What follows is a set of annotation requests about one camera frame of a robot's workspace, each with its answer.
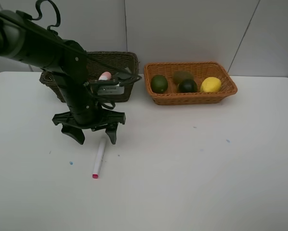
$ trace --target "white marker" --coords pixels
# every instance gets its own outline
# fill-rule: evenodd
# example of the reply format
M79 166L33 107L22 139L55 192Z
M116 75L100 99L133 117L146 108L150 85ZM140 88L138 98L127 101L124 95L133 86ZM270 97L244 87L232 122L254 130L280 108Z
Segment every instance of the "white marker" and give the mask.
M95 166L94 166L94 170L92 172L92 177L94 179L98 178L99 175L99 171L101 168L101 163L102 163L102 158L104 156L104 152L105 152L105 144L106 144L106 138L102 137L99 143L99 148L98 148L98 153L96 156L96 160L95 160Z

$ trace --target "yellow lemon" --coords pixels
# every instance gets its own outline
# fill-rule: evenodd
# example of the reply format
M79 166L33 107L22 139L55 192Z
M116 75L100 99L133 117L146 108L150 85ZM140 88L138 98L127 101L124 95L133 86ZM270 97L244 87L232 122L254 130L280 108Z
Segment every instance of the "yellow lemon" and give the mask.
M221 81L215 77L206 78L201 85L201 92L218 92L221 89Z

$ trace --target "wicker basket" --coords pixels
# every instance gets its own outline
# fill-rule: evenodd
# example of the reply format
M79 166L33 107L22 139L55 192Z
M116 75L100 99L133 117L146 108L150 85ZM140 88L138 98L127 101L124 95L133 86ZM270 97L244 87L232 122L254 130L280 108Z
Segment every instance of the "wicker basket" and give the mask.
M195 77L197 93L177 93L177 86L172 80L172 75L178 70L189 71ZM155 75L164 75L168 80L169 87L164 94L156 94L151 90L150 82ZM203 80L207 77L217 77L221 80L220 92L199 92ZM237 92L237 87L226 70L216 62L151 63L144 68L144 78L147 92L159 105L218 103Z
M139 62L136 54L134 53L119 51L96 51L89 52L88 55L120 69L128 67L133 74L139 73ZM108 69L90 59L87 60L87 69L89 72L89 80L98 79L99 76L105 71L109 71L111 74L116 73L116 71ZM60 101L65 103L55 81L53 80L51 72L43 71L40 76L40 82L51 88L60 99ZM102 97L105 99L111 99L116 103L126 102L130 97L132 88L133 83L126 85L125 91L121 95L103 95Z

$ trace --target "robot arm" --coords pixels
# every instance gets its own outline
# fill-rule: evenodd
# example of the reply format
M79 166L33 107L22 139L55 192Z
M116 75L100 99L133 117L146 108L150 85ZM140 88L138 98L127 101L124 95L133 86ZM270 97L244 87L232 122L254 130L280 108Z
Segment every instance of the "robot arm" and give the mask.
M40 4L44 1L50 2L54 7L57 15L57 23L54 26L59 26L59 11L51 0L37 0L37 19L20 11L0 12L0 56L52 72L54 81L70 110L56 114L52 119L55 125L63 125L62 133L83 144L85 137L82 129L105 129L111 142L115 144L118 123L125 123L125 114L103 109L102 104L98 102L98 88L101 85L128 84L138 81L141 77L118 70L129 74L130 78L121 81L110 80L106 84L104 81L90 84L86 63L88 58L92 58L82 47L75 41L61 39L51 26L44 29L32 22L42 17ZM94 61L116 69L98 60Z

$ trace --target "white table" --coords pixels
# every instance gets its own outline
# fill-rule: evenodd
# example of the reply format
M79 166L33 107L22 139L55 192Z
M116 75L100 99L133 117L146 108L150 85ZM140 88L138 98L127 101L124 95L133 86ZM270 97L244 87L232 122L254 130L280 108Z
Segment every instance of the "white table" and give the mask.
M288 79L233 77L219 104L158 106L134 86L98 180L40 73L0 73L0 231L288 231Z

